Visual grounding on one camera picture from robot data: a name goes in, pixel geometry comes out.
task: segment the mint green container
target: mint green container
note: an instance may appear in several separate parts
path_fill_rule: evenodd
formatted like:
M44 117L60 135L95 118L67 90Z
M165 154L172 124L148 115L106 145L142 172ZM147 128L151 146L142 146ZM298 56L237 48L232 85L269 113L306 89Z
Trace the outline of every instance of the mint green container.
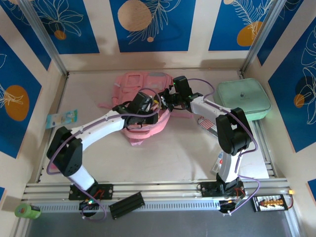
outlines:
M29 218L29 219L37 219L41 210L37 206L32 206L26 203L20 204L14 211L16 217Z
M213 98L224 107L243 109L248 121L263 119L271 110L266 92L254 78L222 82Z

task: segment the beige circle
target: beige circle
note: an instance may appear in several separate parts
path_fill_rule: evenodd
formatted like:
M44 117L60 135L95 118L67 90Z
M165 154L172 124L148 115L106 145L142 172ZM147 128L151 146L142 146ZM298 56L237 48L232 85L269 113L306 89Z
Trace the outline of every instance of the beige circle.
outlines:
M151 42L154 41L154 38L153 38L153 37L148 37L148 38L147 38L147 41L148 41L149 43L151 43Z
M15 4L15 5L17 5L18 4L18 2L17 2L17 0L8 0L10 3L13 3L13 4Z
M224 4L232 4L235 0L223 0Z
M141 31L149 26L152 14L139 0L128 0L118 10L118 21L128 31Z

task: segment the green tape roll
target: green tape roll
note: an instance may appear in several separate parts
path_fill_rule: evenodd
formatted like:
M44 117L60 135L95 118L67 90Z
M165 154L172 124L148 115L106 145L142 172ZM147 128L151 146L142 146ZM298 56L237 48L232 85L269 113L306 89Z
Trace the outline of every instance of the green tape roll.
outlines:
M41 210L37 206L23 203L15 209L14 214L16 217L37 219L41 214Z

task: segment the circuit board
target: circuit board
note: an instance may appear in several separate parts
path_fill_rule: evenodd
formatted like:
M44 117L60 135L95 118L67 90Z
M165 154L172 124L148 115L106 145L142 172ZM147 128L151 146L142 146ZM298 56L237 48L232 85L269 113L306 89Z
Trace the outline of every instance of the circuit board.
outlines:
M255 212L288 210L284 195L254 196L251 202Z

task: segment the container lid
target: container lid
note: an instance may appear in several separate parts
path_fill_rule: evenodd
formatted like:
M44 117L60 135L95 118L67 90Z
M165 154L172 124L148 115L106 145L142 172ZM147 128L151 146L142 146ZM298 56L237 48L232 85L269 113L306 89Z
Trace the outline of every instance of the container lid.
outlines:
M222 82L217 87L223 106L239 107L245 114L271 108L270 100L261 84L254 78Z

